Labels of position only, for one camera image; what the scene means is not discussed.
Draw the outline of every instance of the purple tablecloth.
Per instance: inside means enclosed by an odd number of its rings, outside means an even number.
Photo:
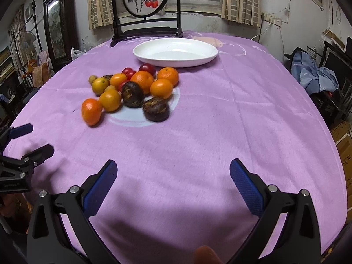
[[[254,41],[219,34],[187,33],[208,40],[219,56],[180,69],[170,118],[143,119],[141,109],[105,114],[89,128],[82,102],[94,97],[90,75],[138,68],[137,38],[109,42],[71,62],[51,78],[19,114],[14,126],[32,123],[33,133],[11,141],[6,154],[21,157],[46,143],[54,156],[36,168],[34,201],[81,185],[108,159],[117,179],[90,220],[123,264],[191,263],[200,245],[227,261],[258,220],[229,175],[232,159],[282,191],[310,191],[318,216],[321,248],[346,219],[346,185],[336,146],[318,110],[283,65]],[[283,218],[264,253],[273,248]],[[66,218],[73,245],[79,247]]]

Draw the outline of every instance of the white plate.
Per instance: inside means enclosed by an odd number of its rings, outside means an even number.
[[[133,54],[140,61],[155,66],[188,68],[212,61],[218,50],[206,42],[190,38],[158,38],[137,45]]]

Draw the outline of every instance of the wall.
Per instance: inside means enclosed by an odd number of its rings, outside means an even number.
[[[348,22],[344,12],[341,11],[340,15],[337,2],[335,0],[332,0],[332,3],[334,23],[331,25],[331,30],[346,45],[347,37],[349,36],[352,38],[352,26]]]
[[[24,10],[32,3],[33,0],[26,0],[24,2]],[[45,30],[44,30],[44,16],[43,16],[43,0],[35,0],[36,2],[36,16],[37,16],[37,26],[38,26],[38,34],[40,38],[40,43],[42,44],[43,51],[48,49],[48,46],[46,44],[46,38],[45,38]],[[36,34],[36,29],[34,25],[34,20],[31,19],[27,24],[26,24],[26,30],[30,31],[34,36],[37,37]],[[38,44],[38,39],[36,39],[36,42],[34,42],[34,45],[36,46],[37,53],[40,52],[39,44]]]
[[[328,0],[323,0],[323,10],[320,9],[311,0],[291,0],[290,13],[281,11],[285,7],[288,8],[290,0],[261,0],[261,11],[263,13],[276,13],[275,16],[281,17],[283,21],[288,20],[288,24],[283,23],[281,33],[284,43],[281,40],[280,29],[271,25],[268,31],[260,38],[260,43],[264,45],[269,52],[281,62],[283,61],[283,53],[292,53],[296,47],[306,49],[307,46],[317,46],[319,52],[323,51],[323,46],[319,41],[322,38],[322,32],[328,28],[329,7]],[[77,34],[79,44],[85,43],[99,44],[112,37],[112,27],[105,26],[94,30],[89,30],[88,25],[88,7],[87,0],[75,0]],[[352,27],[342,13],[341,24],[336,28],[332,28],[336,35],[346,36],[352,31]],[[252,38],[259,33],[259,28],[245,26],[237,23],[227,22],[218,16],[210,16],[195,13],[182,13],[182,27],[184,30],[203,31],[222,33],[227,35],[240,36],[244,38]],[[269,23],[263,23],[263,31]]]
[[[9,40],[8,40],[8,35],[5,35],[1,40],[0,40],[0,52],[8,47],[9,45]]]

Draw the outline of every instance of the orange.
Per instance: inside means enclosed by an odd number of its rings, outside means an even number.
[[[100,95],[104,92],[105,88],[109,86],[109,82],[106,78],[97,78],[92,83],[92,90],[96,95]]]
[[[166,78],[158,79],[150,86],[150,94],[153,97],[161,97],[163,99],[168,99],[173,90],[174,86],[171,81]]]
[[[99,102],[104,107],[105,111],[115,111],[121,105],[121,96],[117,90],[110,89],[100,95]]]
[[[166,78],[175,86],[178,83],[178,72],[174,68],[162,68],[157,74],[157,78]]]
[[[93,126],[99,122],[101,110],[102,107],[98,100],[88,98],[82,103],[82,118],[89,126]]]
[[[117,90],[115,86],[109,85],[107,88],[105,88],[104,91],[108,91],[108,90],[111,90],[111,89]]]
[[[124,75],[123,73],[117,73],[113,75],[110,79],[110,85],[115,86],[116,88],[119,88],[120,84],[127,80],[127,76]]]
[[[144,92],[144,95],[149,94],[150,86],[154,82],[153,76],[147,71],[137,71],[131,78],[131,81],[137,83]]]

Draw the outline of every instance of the curtain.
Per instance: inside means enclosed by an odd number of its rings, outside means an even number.
[[[23,42],[22,42],[24,35],[26,33],[26,28],[24,25],[25,25],[24,4],[22,4],[16,13],[12,21],[12,24],[10,25],[10,28],[8,29],[8,34],[10,36],[11,56],[12,56],[12,60],[15,65],[15,68],[17,70],[20,70],[30,60],[30,57],[25,51],[23,47]]]
[[[260,27],[260,0],[222,0],[221,17],[228,21]]]
[[[112,24],[112,0],[88,0],[89,29]]]

